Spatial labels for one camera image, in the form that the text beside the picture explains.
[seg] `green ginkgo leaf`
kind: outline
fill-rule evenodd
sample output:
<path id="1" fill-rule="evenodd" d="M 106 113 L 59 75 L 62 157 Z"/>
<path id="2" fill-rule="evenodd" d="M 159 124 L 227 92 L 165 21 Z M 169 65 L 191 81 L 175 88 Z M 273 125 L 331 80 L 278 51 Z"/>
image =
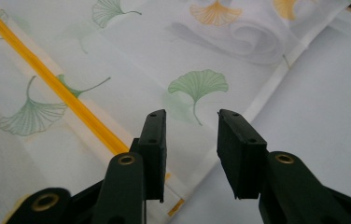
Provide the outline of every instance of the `green ginkgo leaf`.
<path id="1" fill-rule="evenodd" d="M 227 91 L 228 88 L 228 83 L 222 74 L 206 69 L 188 72 L 186 75 L 172 81 L 168 91 L 170 93 L 182 91 L 189 95 L 193 100 L 193 115 L 198 123 L 202 125 L 196 116 L 197 102 L 210 92 Z"/>
<path id="2" fill-rule="evenodd" d="M 98 0 L 98 2 L 94 4 L 92 11 L 93 21 L 101 28 L 106 28 L 108 22 L 118 15 L 131 12 L 141 15 L 141 12 L 137 11 L 123 12 L 120 7 L 120 0 Z"/>
<path id="3" fill-rule="evenodd" d="M 58 75 L 57 78 L 63 83 L 63 85 L 64 85 L 69 91 L 71 91 L 71 93 L 73 93 L 73 95 L 75 95 L 75 96 L 78 98 L 79 95 L 82 94 L 83 92 L 85 92 L 85 91 L 90 91 L 90 90 L 92 90 L 92 89 L 94 89 L 94 88 L 100 86 L 101 84 L 107 82 L 111 77 L 108 77 L 108 78 L 106 78 L 104 81 L 100 82 L 99 84 L 97 84 L 97 85 L 95 85 L 95 86 L 93 86 L 93 87 L 91 87 L 91 88 L 88 88 L 88 89 L 86 89 L 86 90 L 83 90 L 83 91 L 78 91 L 78 90 L 75 90 L 75 89 L 69 87 L 69 86 L 65 83 L 64 75 L 63 75 L 63 74 Z"/>
<path id="4" fill-rule="evenodd" d="M 3 131 L 21 136 L 44 132 L 54 121 L 63 116 L 66 104 L 42 104 L 30 98 L 29 90 L 34 78 L 32 77 L 28 83 L 24 106 L 12 117 L 0 119 L 0 128 Z"/>
<path id="5" fill-rule="evenodd" d="M 9 16 L 7 13 L 1 8 L 0 9 L 0 20 L 4 23 L 7 24 L 7 21 L 9 20 Z"/>
<path id="6" fill-rule="evenodd" d="M 7 13 L 2 8 L 0 9 L 0 20 L 4 24 L 7 24 L 7 21 L 9 20 L 9 16 L 7 15 Z"/>

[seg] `fabric fold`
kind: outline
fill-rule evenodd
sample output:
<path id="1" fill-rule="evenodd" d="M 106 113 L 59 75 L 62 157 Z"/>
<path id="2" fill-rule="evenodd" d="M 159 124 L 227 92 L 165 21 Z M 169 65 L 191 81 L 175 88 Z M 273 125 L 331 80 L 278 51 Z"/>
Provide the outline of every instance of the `fabric fold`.
<path id="1" fill-rule="evenodd" d="M 248 1 L 231 1 L 227 7 L 218 0 L 205 4 L 197 0 L 183 9 L 172 26 L 179 35 L 190 40 L 195 35 L 207 47 L 251 63 L 277 63 L 286 53 L 291 32 L 270 7 Z"/>

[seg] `folded cloth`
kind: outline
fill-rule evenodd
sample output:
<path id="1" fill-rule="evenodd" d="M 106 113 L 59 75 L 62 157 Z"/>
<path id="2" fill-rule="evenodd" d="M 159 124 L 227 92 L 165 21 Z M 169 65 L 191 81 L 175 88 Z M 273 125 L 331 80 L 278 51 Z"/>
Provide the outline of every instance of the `folded cloth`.
<path id="1" fill-rule="evenodd" d="M 213 9 L 209 6 L 230 8 L 231 16 L 207 19 L 202 15 Z M 168 221 L 218 162 L 220 108 L 252 120 L 305 50 L 268 0 L 0 0 L 0 18 L 126 145 L 139 136 L 148 113 L 166 109 L 165 202 L 147 203 L 152 223 Z M 0 185 L 0 202 L 6 202 L 0 203 L 0 220 L 16 197 L 42 186 L 74 194 L 94 184 L 113 156 L 33 76 L 0 39 L 0 142 L 15 141 L 0 147 L 0 154 L 17 151 L 12 158 L 0 156 L 8 170 L 0 179 L 42 177 L 24 188 L 21 181 Z M 104 84 L 90 89 L 99 83 Z M 55 118 L 43 129 L 24 130 L 23 122 L 14 129 L 13 120 L 25 118 L 36 102 L 44 104 L 35 107 L 38 112 L 49 108 Z M 25 131 L 29 135 L 21 136 Z M 30 172 L 28 166 L 35 169 Z"/>
<path id="2" fill-rule="evenodd" d="M 196 0 L 187 4 L 173 27 L 179 35 L 187 37 L 186 32 L 193 33 L 204 42 L 252 63 L 280 61 L 286 44 L 294 38 L 265 1 Z"/>
<path id="3" fill-rule="evenodd" d="M 307 47 L 351 0 L 266 0 L 289 30 Z"/>

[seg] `yellow ginkgo leaf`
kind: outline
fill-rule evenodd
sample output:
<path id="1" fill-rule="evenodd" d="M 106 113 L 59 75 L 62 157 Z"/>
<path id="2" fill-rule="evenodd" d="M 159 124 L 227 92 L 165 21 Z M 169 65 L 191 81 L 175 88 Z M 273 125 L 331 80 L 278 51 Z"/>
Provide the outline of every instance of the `yellow ginkgo leaf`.
<path id="1" fill-rule="evenodd" d="M 296 0 L 274 0 L 274 7 L 280 17 L 293 21 L 295 20 L 294 5 Z"/>
<path id="2" fill-rule="evenodd" d="M 190 14 L 202 24 L 220 26 L 235 21 L 242 14 L 242 9 L 224 7 L 216 0 L 208 7 L 190 6 Z"/>

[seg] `black plastic part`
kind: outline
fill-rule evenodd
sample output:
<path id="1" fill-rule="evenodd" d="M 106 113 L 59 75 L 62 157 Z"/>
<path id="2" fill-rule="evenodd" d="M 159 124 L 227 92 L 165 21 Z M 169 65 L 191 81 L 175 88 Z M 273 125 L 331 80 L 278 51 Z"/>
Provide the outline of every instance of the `black plastic part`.
<path id="1" fill-rule="evenodd" d="M 269 153 L 265 174 L 287 223 L 351 224 L 351 216 L 298 157 L 287 152 Z M 273 204 L 265 207 L 278 209 Z"/>
<path id="2" fill-rule="evenodd" d="M 138 153 L 122 153 L 108 165 L 91 224 L 146 223 L 144 164 Z"/>
<path id="3" fill-rule="evenodd" d="M 147 115 L 141 136 L 134 139 L 130 151 L 143 157 L 147 200 L 160 200 L 162 203 L 167 157 L 165 110 Z"/>
<path id="4" fill-rule="evenodd" d="M 240 114 L 225 109 L 218 114 L 217 153 L 234 197 L 257 199 L 268 153 L 266 141 Z"/>
<path id="5" fill-rule="evenodd" d="M 7 224 L 70 223 L 67 207 L 70 193 L 66 189 L 43 189 L 28 197 Z"/>
<path id="6" fill-rule="evenodd" d="M 70 217 L 73 224 L 90 224 L 103 181 L 100 181 L 71 198 Z"/>

